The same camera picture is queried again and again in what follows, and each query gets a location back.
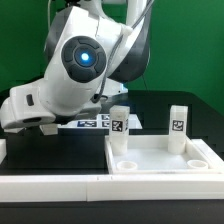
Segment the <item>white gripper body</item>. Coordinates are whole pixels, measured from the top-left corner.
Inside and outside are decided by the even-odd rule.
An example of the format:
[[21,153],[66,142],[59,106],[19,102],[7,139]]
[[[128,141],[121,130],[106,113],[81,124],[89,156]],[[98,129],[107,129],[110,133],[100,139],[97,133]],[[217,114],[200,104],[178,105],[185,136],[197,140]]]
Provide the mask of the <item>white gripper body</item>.
[[5,101],[0,109],[0,125],[5,132],[17,132],[19,129],[47,124],[65,125],[73,120],[94,118],[100,110],[100,104],[88,102],[78,114],[62,116],[53,114],[41,105],[14,106]]

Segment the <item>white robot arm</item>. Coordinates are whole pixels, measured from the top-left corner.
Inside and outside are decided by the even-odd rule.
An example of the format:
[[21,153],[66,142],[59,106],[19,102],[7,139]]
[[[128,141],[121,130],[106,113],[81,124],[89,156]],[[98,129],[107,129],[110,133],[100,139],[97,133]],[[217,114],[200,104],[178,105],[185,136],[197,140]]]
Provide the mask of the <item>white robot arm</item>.
[[13,87],[0,107],[4,130],[96,116],[107,79],[141,76],[149,62],[154,0],[65,0],[46,39],[44,76]]

